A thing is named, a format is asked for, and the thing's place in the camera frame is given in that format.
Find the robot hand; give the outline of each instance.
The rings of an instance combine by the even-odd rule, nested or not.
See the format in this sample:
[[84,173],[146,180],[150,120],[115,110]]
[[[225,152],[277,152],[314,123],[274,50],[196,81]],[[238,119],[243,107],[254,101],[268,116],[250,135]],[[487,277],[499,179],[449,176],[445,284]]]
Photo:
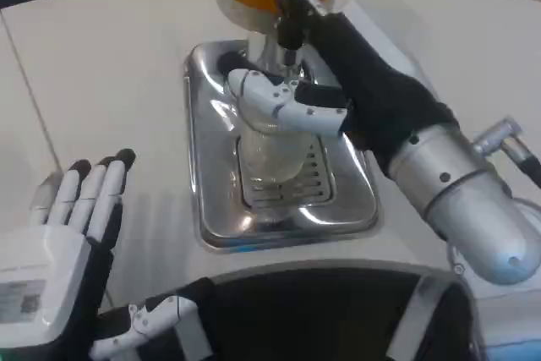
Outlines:
[[132,150],[75,162],[38,188],[27,227],[0,245],[0,359],[83,360],[121,227]]
[[[232,92],[290,129],[353,133],[353,144],[374,153],[418,214],[484,280],[512,285],[535,275],[541,236],[416,64],[354,2],[340,13],[319,0],[277,4],[341,88],[318,92],[315,85],[222,63]],[[334,97],[329,103],[318,93]],[[337,96],[345,102],[335,104]],[[538,181],[541,165],[527,161],[524,172]]]

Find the sticker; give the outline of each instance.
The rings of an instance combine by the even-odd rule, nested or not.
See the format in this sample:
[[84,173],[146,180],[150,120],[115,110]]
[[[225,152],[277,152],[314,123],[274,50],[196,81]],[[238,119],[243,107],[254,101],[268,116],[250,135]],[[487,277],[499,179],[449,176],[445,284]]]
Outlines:
[[34,320],[45,285],[42,279],[0,283],[0,325]]

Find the stainless steel tray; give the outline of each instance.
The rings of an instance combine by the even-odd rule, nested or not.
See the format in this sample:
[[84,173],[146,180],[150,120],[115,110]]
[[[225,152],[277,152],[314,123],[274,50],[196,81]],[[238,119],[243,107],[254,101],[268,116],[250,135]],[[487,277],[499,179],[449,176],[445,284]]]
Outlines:
[[[314,138],[319,150],[307,156],[307,163],[324,170],[317,172],[319,199],[284,200],[278,194],[277,204],[254,200],[254,193],[273,194],[257,190],[257,185],[253,189],[242,177],[237,148],[241,122],[234,97],[216,68],[224,52],[245,46],[246,41],[202,44],[185,65],[191,187],[202,241],[214,249],[244,251],[362,236],[377,220],[378,200],[363,154],[345,136]],[[318,83],[333,83],[317,53],[307,52],[306,61]]]

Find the white countertop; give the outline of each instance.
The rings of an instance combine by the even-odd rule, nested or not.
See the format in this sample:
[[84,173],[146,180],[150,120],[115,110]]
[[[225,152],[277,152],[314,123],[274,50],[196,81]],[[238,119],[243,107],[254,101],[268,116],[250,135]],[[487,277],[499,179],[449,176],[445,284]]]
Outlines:
[[[336,0],[342,5],[346,0]],[[359,0],[415,56],[472,136],[511,114],[541,155],[541,4],[528,0]],[[445,245],[377,173],[383,207],[371,238],[213,254],[195,238],[183,103],[183,61],[204,41],[239,39],[215,0],[40,0],[3,10],[63,167],[131,147],[115,305],[202,276],[307,259],[393,260],[446,268]],[[541,202],[505,158],[502,176]]]
[[0,160],[0,232],[4,232],[26,224],[36,186],[56,167],[2,20]]

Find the black cable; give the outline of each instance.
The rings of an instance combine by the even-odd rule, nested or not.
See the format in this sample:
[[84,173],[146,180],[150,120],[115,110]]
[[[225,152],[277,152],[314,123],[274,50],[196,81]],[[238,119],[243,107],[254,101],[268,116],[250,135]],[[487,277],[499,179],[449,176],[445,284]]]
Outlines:
[[528,157],[518,167],[541,189],[541,162],[536,156]]

